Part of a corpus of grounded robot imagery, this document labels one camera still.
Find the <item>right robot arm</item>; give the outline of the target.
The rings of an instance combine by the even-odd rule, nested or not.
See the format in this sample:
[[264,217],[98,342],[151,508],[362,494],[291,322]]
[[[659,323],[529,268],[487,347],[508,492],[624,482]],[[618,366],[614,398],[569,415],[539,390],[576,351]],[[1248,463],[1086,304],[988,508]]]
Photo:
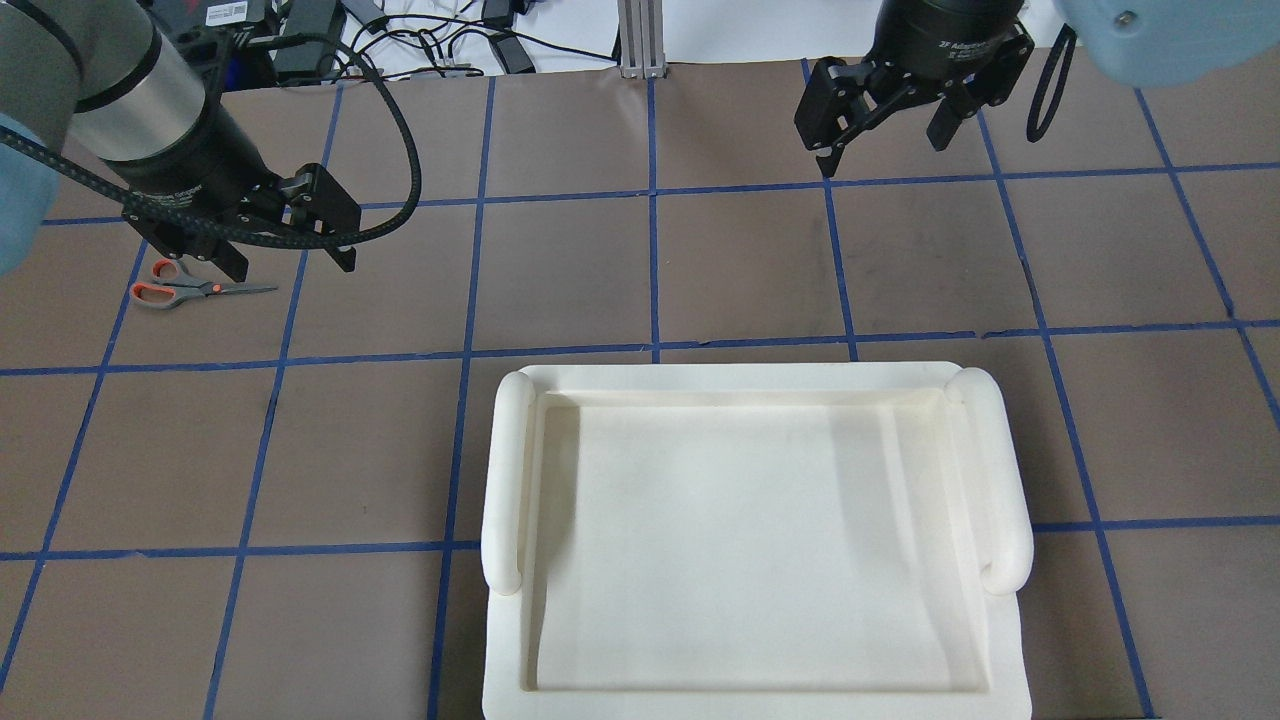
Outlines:
[[[1277,44],[1275,1],[1057,1],[1062,26],[1036,83],[1025,137],[1041,141],[1061,106],[1079,46],[1111,81],[1134,88],[1185,85]],[[846,147],[892,115],[932,108],[925,135],[946,150],[964,122],[1006,102],[1036,41],[1019,1],[884,1],[870,51],[823,56],[794,114],[824,178]]]

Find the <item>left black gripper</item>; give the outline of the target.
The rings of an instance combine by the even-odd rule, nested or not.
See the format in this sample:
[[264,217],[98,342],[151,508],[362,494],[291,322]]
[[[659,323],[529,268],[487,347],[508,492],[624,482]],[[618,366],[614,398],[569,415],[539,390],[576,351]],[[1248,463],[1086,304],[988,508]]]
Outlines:
[[[206,110],[193,129],[151,158],[110,161],[127,186],[155,202],[236,229],[266,229],[283,220],[312,234],[348,234],[360,229],[361,209],[321,164],[302,165],[285,181],[276,173],[225,108]],[[247,281],[250,260],[234,245],[218,245],[205,256],[236,283]]]

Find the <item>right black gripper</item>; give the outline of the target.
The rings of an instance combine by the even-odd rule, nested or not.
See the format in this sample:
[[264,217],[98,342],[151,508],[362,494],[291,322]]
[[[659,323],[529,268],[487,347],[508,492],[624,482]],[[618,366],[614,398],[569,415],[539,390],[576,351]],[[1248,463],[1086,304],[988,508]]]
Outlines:
[[1002,101],[1030,58],[1020,1],[884,1],[865,61],[826,56],[813,63],[794,124],[826,179],[845,149],[876,126],[876,101],[905,86],[916,97],[940,94],[927,127],[937,152],[986,101]]

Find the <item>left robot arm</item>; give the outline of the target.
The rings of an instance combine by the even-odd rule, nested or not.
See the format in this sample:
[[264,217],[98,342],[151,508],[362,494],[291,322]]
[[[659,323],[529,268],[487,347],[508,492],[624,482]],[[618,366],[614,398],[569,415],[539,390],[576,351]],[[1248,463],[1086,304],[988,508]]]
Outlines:
[[223,106],[229,36],[192,61],[134,1],[3,4],[3,270],[31,252],[61,179],[105,193],[165,258],[233,281],[241,245],[355,268],[358,204],[319,164],[273,172]]

